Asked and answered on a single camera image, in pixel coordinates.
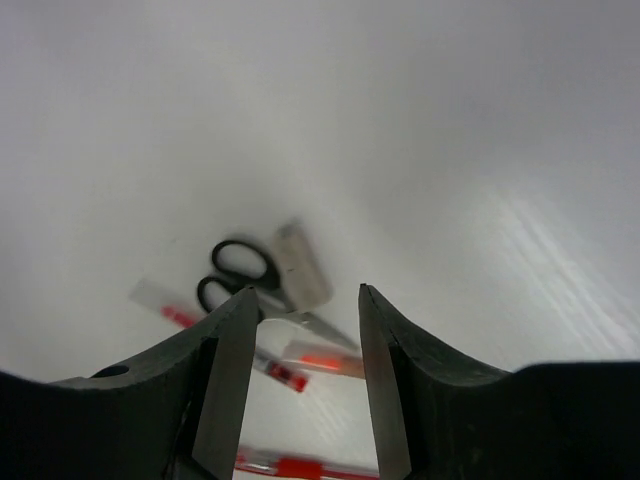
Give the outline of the black handled scissors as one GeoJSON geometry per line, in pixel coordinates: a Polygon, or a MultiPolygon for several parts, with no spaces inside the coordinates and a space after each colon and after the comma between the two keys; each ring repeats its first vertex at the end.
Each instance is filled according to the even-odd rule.
{"type": "Polygon", "coordinates": [[[210,261],[212,272],[200,279],[196,286],[196,299],[204,312],[211,313],[219,307],[207,294],[210,285],[216,285],[228,296],[252,287],[258,295],[261,321],[282,320],[348,351],[358,351],[358,344],[354,340],[319,315],[294,309],[292,300],[284,291],[274,259],[260,245],[241,238],[225,239],[213,247],[210,261]],[[223,252],[231,247],[239,247],[257,257],[260,262],[258,272],[250,273],[247,269],[226,262],[223,252]]]}

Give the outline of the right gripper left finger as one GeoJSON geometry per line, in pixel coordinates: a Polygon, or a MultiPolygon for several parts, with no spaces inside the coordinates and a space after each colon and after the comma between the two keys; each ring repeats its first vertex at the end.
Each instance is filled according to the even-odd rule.
{"type": "Polygon", "coordinates": [[[253,289],[89,378],[1,376],[5,479],[229,479],[259,320],[253,289]]]}

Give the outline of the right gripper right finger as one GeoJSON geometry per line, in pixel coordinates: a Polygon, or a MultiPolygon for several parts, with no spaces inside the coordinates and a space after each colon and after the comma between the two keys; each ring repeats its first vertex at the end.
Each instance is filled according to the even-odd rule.
{"type": "Polygon", "coordinates": [[[362,358],[383,479],[635,479],[639,365],[476,360],[359,290],[362,358]]]}

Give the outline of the beige eraser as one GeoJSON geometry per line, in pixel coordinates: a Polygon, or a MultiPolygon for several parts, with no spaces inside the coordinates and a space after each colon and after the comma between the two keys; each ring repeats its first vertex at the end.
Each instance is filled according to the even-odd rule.
{"type": "Polygon", "coordinates": [[[279,226],[271,238],[270,251],[284,292],[296,311],[310,312],[331,300],[330,282],[300,221],[279,226]]]}

